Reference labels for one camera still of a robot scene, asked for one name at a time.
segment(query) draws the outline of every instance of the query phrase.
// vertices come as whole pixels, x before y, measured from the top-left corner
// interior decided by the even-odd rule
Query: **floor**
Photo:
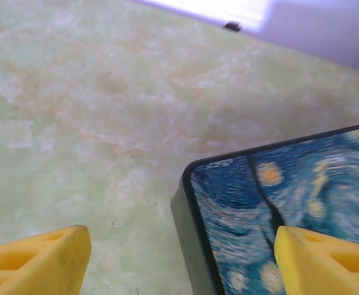
[[[88,225],[82,295],[192,294],[186,165],[355,124],[358,71],[130,1],[0,1],[0,243]]]

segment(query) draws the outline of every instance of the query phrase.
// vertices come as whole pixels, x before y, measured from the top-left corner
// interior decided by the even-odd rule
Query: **green marble surface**
[[[359,72],[121,0],[0,0],[0,243],[86,224],[82,294],[192,294],[193,160],[359,124]]]

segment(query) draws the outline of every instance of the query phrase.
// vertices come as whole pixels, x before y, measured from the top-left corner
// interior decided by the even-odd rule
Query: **starry night cover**
[[[224,292],[284,294],[279,225],[359,243],[359,128],[204,160],[184,174]]]

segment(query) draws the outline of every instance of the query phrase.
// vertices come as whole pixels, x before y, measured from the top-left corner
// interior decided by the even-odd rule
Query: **marble floor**
[[[88,225],[83,295],[192,294],[186,165],[355,124],[356,70],[130,1],[0,1],[0,243]]]

